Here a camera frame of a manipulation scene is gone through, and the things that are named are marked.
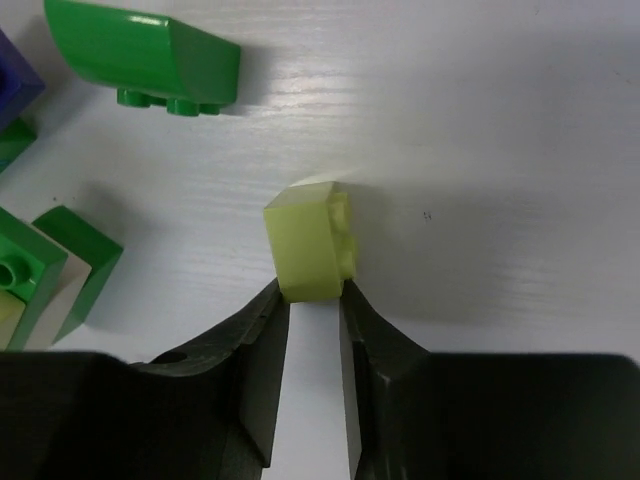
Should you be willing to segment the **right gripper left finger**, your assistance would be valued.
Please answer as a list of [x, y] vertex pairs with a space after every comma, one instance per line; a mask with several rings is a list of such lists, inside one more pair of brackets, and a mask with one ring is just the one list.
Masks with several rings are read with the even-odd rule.
[[270, 465], [289, 330], [276, 283], [148, 363], [1, 357], [5, 479], [258, 479]]

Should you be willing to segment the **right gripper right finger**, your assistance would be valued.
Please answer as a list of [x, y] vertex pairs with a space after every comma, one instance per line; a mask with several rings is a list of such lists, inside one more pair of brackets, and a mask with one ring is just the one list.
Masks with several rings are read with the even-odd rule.
[[611, 354], [434, 353], [353, 282], [340, 299], [355, 479], [635, 479], [639, 367]]

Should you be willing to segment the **small yellow lego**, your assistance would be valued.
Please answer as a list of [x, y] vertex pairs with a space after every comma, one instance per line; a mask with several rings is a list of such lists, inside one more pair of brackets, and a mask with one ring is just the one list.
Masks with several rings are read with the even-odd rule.
[[290, 303], [341, 296], [356, 275], [348, 194], [335, 182], [291, 186], [263, 211], [281, 293]]

